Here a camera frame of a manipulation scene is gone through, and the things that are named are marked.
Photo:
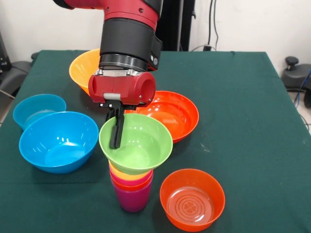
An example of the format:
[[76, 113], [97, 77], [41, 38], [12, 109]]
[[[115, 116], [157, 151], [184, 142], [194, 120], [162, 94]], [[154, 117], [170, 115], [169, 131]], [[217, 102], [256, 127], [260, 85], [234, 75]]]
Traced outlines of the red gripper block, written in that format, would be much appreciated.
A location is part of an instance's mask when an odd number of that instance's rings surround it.
[[[93, 75], [88, 82], [88, 91], [93, 102], [105, 103], [109, 100], [118, 100], [124, 105], [147, 106], [155, 96], [156, 82], [149, 72], [117, 77]], [[113, 117], [116, 118], [116, 123], [112, 127], [110, 148], [118, 149], [121, 145], [124, 124], [123, 106], [109, 110], [106, 121]]]

